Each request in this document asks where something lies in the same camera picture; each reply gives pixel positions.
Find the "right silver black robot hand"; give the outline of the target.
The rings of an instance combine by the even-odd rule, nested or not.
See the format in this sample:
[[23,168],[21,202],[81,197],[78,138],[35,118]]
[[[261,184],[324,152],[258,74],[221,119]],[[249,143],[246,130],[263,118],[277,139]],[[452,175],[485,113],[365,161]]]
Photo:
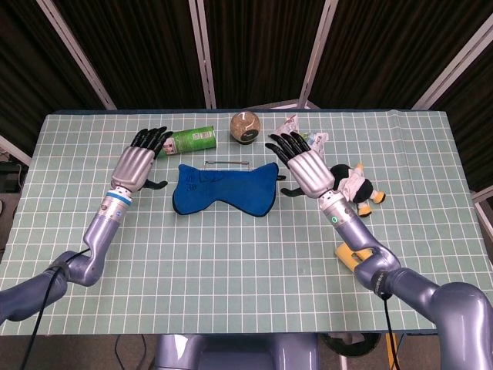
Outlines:
[[320,155],[310,148],[299,133],[273,133],[269,138],[275,143],[266,143],[265,147],[277,155],[299,185],[296,189],[282,188],[282,194],[288,197],[304,195],[317,199],[334,188],[334,175]]

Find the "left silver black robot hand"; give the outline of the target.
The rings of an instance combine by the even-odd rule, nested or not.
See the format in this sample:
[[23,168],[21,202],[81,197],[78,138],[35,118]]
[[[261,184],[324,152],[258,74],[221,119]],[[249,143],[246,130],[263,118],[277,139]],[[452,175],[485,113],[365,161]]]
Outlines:
[[121,187],[135,193],[142,188],[161,190],[166,187],[166,180],[156,183],[148,176],[164,143],[172,134],[166,126],[140,130],[120,156],[112,173],[111,188]]

